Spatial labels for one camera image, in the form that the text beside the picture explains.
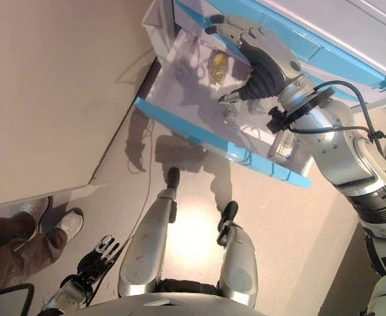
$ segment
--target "shoe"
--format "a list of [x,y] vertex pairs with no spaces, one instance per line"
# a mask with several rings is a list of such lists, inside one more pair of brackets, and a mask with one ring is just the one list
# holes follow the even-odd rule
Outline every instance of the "shoe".
[[29,213],[34,218],[36,225],[35,231],[37,231],[39,221],[41,220],[42,215],[48,209],[48,207],[49,198],[44,197],[42,199],[30,199],[25,201],[20,211]]
[[56,228],[62,229],[67,235],[67,244],[75,237],[83,226],[83,212],[78,207],[73,207],[59,221]]

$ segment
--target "wall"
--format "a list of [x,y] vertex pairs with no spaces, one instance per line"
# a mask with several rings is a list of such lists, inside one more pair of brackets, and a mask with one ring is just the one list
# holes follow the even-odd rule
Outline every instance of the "wall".
[[151,0],[0,0],[0,203],[82,186],[154,58]]

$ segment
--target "brown pants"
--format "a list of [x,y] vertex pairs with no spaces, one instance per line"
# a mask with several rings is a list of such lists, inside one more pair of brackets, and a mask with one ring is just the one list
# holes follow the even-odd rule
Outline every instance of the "brown pants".
[[28,240],[35,227],[34,219],[25,212],[9,219],[0,217],[0,289],[24,282],[60,257],[66,233],[54,228]]

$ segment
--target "cabinet door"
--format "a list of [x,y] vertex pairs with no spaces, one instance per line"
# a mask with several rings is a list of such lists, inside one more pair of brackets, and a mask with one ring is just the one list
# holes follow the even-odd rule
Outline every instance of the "cabinet door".
[[386,0],[257,0],[386,75]]
[[151,0],[0,0],[0,203],[82,186],[155,57]]

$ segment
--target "black cable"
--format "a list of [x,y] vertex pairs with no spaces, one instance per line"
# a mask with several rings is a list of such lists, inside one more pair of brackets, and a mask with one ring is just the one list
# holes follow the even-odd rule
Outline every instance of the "black cable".
[[363,130],[368,134],[370,134],[370,130],[365,126],[326,127],[326,128],[315,128],[311,130],[295,130],[294,128],[291,128],[289,126],[288,129],[292,133],[296,133],[296,134],[323,134],[323,133],[329,133],[329,132],[340,132],[341,130]]
[[117,262],[118,258],[120,257],[121,253],[123,252],[123,250],[126,248],[128,242],[133,238],[133,234],[136,230],[136,227],[137,225],[139,224],[139,221],[140,219],[142,218],[142,215],[145,211],[145,208],[146,208],[146,204],[147,204],[147,201],[149,200],[149,195],[151,193],[151,182],[152,182],[152,159],[153,159],[153,128],[155,127],[155,122],[152,120],[152,123],[151,123],[151,127],[147,129],[147,131],[149,132],[148,134],[145,135],[145,137],[150,137],[151,138],[151,150],[150,150],[150,160],[149,160],[149,183],[147,185],[147,193],[146,193],[146,198],[145,198],[145,201],[143,203],[143,207],[141,208],[141,211],[140,211],[140,214],[132,228],[132,231],[128,234],[128,237],[126,239],[126,241],[122,244],[121,248],[115,253],[115,255],[111,258],[111,264],[110,266],[108,267],[108,269],[105,271],[105,273],[101,276],[101,278],[99,279],[99,282],[98,284],[96,285],[96,288],[95,290],[93,291],[92,293],[92,296],[90,297],[89,301],[86,302],[86,307],[89,306],[91,304],[91,302],[93,301],[93,299],[95,298],[96,296],[96,293],[98,292],[99,290],[99,287],[101,286],[102,284],[102,281],[103,279],[106,277],[106,275],[108,274],[108,272],[112,269],[112,267],[115,265],[115,263]]
[[324,82],[322,84],[319,84],[314,89],[319,90],[323,87],[330,86],[333,84],[340,84],[342,86],[348,87],[349,89],[351,89],[353,91],[353,93],[355,93],[356,97],[358,98],[359,104],[361,106],[362,112],[364,114],[366,124],[368,126],[368,130],[369,130],[368,137],[370,138],[371,141],[375,142],[375,146],[377,146],[377,149],[380,152],[380,154],[384,155],[383,149],[381,148],[381,145],[380,145],[378,139],[384,137],[385,135],[381,131],[377,131],[377,132],[375,131],[374,126],[373,126],[372,121],[371,121],[371,118],[370,118],[370,115],[368,114],[368,109],[366,107],[365,100],[362,97],[362,94],[360,93],[360,91],[358,90],[357,87],[355,87],[353,84],[350,84],[349,82],[346,82],[346,81],[333,80],[333,81],[327,81],[327,82]]

